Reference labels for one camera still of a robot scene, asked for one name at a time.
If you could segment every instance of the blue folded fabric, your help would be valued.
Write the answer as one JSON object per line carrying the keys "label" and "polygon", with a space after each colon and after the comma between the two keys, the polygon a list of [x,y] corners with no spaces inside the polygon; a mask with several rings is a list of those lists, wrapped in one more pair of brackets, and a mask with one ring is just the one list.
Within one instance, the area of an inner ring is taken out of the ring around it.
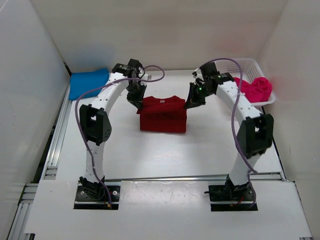
{"label": "blue folded fabric", "polygon": [[[81,94],[105,85],[108,79],[109,71],[106,68],[91,72],[72,73],[70,78],[69,100],[77,100]],[[92,98],[99,93],[100,90],[94,91],[87,94],[84,98]]]}

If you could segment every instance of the black mounting plate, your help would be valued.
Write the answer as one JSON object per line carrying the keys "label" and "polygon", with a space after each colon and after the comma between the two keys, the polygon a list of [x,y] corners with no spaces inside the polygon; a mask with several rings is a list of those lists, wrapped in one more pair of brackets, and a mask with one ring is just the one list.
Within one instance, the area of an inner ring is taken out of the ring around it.
{"label": "black mounting plate", "polygon": [[78,184],[73,209],[90,209],[90,210],[118,210],[120,199],[120,186],[118,185],[106,185],[111,195],[111,209],[108,207],[109,197],[106,193],[101,199],[92,199],[89,197],[84,187]]}
{"label": "black mounting plate", "polygon": [[227,195],[218,195],[215,193],[222,193],[225,190],[225,185],[210,185],[209,197],[211,202],[211,212],[239,212],[239,211],[258,211],[258,206],[255,203],[252,207],[252,201],[254,199],[251,187],[248,187],[243,194],[242,203],[236,205],[230,203],[233,201],[228,198]]}

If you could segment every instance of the white laundry basket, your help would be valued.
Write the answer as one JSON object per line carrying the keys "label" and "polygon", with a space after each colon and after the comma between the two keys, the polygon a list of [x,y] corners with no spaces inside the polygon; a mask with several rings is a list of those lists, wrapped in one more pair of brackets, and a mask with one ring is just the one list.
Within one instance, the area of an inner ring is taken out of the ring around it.
{"label": "white laundry basket", "polygon": [[[251,84],[256,78],[264,77],[264,74],[261,71],[258,63],[253,58],[241,57],[241,58],[233,58],[233,59],[240,64],[243,72],[244,81]],[[240,77],[240,70],[234,62],[228,61],[228,60],[219,60],[219,61],[215,61],[215,64],[216,64],[217,70],[220,71],[220,73],[228,72],[234,77]],[[275,102],[275,100],[276,100],[276,97],[272,91],[268,101],[253,102],[252,105],[255,106],[256,108],[259,108],[267,104],[272,104]]]}

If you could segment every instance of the crumpled pink fabric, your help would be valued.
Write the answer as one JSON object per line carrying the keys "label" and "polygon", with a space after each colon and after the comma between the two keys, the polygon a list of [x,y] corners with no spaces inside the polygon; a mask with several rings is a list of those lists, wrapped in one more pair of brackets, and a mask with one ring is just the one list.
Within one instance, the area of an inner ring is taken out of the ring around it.
{"label": "crumpled pink fabric", "polygon": [[[236,84],[239,86],[240,78],[234,78]],[[250,103],[267,102],[272,92],[272,85],[265,77],[257,77],[251,84],[242,81],[241,92]]]}

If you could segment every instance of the red garment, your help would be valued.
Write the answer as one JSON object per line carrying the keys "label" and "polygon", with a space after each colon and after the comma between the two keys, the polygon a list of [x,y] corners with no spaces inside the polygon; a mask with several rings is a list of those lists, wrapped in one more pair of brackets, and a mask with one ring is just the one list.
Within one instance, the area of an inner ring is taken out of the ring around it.
{"label": "red garment", "polygon": [[[235,77],[234,80],[239,86],[240,78]],[[271,95],[272,85],[265,77],[257,77],[251,84],[243,80],[241,92],[250,103],[266,102]]]}
{"label": "red garment", "polygon": [[169,98],[145,97],[140,114],[140,130],[160,133],[185,133],[187,110],[185,100],[177,96]]}

